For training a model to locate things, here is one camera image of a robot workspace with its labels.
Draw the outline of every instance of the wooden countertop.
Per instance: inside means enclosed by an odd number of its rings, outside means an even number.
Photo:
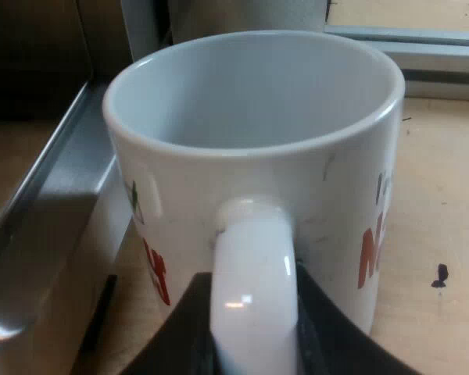
[[[44,148],[58,121],[0,121],[0,212]]]
[[[371,336],[422,373],[469,374],[469,102],[407,99],[403,117]],[[115,267],[98,346],[72,375],[119,373],[162,321],[133,226]]]

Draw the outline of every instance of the ceramic mug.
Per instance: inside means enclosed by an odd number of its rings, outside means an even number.
[[[403,95],[386,55],[305,31],[189,41],[109,86],[104,117],[164,317],[213,272],[226,373],[296,371],[295,260],[370,330]]]

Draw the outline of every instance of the stainless steel appliance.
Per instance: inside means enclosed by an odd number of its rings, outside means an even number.
[[[131,217],[102,95],[162,9],[0,2],[0,374],[70,372]]]

